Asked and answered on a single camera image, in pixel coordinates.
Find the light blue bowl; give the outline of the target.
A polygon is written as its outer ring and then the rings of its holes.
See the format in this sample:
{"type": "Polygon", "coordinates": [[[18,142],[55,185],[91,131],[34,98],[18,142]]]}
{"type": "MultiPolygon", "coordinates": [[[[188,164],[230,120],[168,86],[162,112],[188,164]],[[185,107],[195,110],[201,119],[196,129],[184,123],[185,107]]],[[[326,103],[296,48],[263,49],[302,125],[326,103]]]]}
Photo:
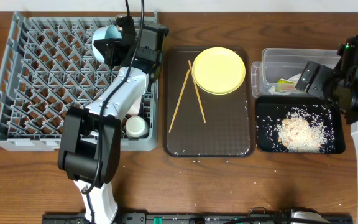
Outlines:
{"type": "Polygon", "coordinates": [[[104,56],[102,56],[101,52],[93,45],[96,40],[104,40],[104,39],[121,39],[122,35],[119,32],[118,28],[115,25],[105,26],[97,29],[92,38],[92,50],[95,59],[104,63],[104,56]]]}

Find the green snack wrapper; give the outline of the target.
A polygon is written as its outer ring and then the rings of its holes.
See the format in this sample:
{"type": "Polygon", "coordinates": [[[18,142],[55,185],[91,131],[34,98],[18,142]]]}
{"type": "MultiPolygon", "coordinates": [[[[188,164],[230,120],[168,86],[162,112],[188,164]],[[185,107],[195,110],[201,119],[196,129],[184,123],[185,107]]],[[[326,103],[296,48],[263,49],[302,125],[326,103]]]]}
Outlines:
{"type": "Polygon", "coordinates": [[[297,81],[291,81],[286,79],[279,79],[275,85],[275,91],[278,93],[284,93],[289,91],[296,91],[297,81]]]}

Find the white napkin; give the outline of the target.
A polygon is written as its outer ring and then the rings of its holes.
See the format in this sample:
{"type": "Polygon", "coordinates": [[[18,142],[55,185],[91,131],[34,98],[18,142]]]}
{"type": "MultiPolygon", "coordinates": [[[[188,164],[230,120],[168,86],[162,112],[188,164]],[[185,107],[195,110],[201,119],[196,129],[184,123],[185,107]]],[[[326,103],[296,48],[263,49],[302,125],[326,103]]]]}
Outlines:
{"type": "MultiPolygon", "coordinates": [[[[287,78],[286,80],[291,80],[291,81],[297,81],[297,82],[298,82],[298,80],[299,80],[299,78],[300,78],[300,75],[301,75],[301,74],[299,73],[299,74],[294,75],[294,76],[292,76],[292,77],[290,77],[290,78],[287,78]]],[[[272,95],[288,95],[288,94],[297,92],[297,90],[296,90],[296,91],[289,91],[289,92],[284,92],[284,93],[278,93],[278,92],[275,91],[275,85],[276,85],[276,84],[274,84],[274,86],[272,86],[272,87],[269,89],[269,93],[272,94],[272,95]]]]}

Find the rice and food scraps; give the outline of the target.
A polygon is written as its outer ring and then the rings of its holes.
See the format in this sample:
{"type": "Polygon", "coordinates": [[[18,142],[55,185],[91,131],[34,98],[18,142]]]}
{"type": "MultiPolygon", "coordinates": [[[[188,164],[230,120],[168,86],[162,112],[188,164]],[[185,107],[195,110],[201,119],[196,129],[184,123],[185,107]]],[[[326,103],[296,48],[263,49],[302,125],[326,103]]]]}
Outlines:
{"type": "Polygon", "coordinates": [[[322,121],[309,114],[289,113],[275,127],[278,143],[290,152],[319,152],[328,142],[322,121]]]}

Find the white pink bowl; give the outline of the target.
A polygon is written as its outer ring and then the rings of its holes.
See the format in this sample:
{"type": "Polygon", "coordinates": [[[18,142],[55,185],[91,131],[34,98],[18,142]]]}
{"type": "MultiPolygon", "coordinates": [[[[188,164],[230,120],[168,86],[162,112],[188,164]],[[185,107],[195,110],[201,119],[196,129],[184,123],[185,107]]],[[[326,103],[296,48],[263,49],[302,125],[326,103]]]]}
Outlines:
{"type": "Polygon", "coordinates": [[[127,115],[129,116],[138,116],[142,108],[142,97],[140,96],[135,100],[134,104],[130,107],[127,115]]]}

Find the wooden chopstick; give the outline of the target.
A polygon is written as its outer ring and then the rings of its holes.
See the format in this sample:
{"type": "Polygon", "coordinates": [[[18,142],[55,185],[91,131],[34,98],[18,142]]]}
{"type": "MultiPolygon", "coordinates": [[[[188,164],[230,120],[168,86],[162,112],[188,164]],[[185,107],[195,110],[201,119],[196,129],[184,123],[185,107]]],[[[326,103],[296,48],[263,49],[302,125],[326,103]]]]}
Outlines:
{"type": "Polygon", "coordinates": [[[198,85],[197,85],[197,83],[195,81],[195,77],[194,77],[194,74],[193,74],[193,71],[192,71],[191,60],[188,60],[188,66],[189,66],[191,77],[192,77],[193,84],[194,84],[194,87],[195,87],[195,93],[196,93],[199,108],[200,108],[200,111],[201,111],[201,116],[203,118],[203,122],[206,123],[206,118],[205,118],[205,115],[204,115],[204,109],[203,109],[203,105],[202,105],[202,102],[201,102],[201,97],[200,97],[200,93],[199,93],[199,90],[198,90],[198,85]]]}
{"type": "Polygon", "coordinates": [[[178,112],[178,109],[180,107],[183,92],[185,91],[185,87],[186,87],[186,83],[187,83],[189,74],[190,74],[190,69],[188,69],[187,72],[186,72],[186,76],[185,76],[185,79],[183,81],[183,84],[182,84],[182,87],[181,87],[181,90],[180,90],[180,94],[179,94],[179,97],[178,97],[178,100],[177,100],[177,103],[176,103],[176,106],[175,106],[175,110],[174,110],[174,113],[173,113],[173,117],[172,117],[172,120],[171,120],[171,123],[170,123],[169,130],[168,130],[169,133],[172,131],[172,128],[173,128],[173,125],[174,125],[174,122],[175,122],[175,119],[176,119],[176,116],[177,116],[177,112],[178,112]]]}

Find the pale green cup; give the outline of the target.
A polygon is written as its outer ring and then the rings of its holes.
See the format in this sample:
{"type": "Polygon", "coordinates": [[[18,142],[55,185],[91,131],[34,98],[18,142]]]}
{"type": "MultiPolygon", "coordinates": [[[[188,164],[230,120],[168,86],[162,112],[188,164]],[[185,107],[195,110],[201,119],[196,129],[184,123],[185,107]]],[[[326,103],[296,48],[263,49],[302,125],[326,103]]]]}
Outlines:
{"type": "Polygon", "coordinates": [[[149,125],[140,116],[131,116],[125,125],[126,135],[129,138],[145,138],[149,134],[149,125]]]}

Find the yellow round plate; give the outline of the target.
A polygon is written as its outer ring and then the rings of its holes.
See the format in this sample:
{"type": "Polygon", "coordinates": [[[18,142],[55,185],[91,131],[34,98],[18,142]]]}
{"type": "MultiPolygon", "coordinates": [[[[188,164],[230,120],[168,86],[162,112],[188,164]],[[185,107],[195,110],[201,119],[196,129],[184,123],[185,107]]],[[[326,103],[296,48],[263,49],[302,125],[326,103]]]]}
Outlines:
{"type": "Polygon", "coordinates": [[[196,84],[205,92],[226,95],[236,91],[246,77],[243,59],[233,50],[211,47],[200,52],[191,71],[196,84]]]}

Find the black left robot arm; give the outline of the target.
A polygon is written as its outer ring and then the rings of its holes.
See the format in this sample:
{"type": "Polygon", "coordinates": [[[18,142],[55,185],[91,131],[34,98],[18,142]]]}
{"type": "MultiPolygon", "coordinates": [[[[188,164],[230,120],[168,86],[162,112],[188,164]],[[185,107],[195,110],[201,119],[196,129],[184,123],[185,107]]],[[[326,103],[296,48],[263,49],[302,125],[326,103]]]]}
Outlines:
{"type": "Polygon", "coordinates": [[[79,188],[88,223],[112,223],[118,206],[112,179],[119,165],[121,122],[135,101],[158,79],[169,29],[131,16],[97,29],[92,51],[97,61],[119,67],[106,91],[85,108],[71,107],[63,122],[58,168],[79,188]]]}

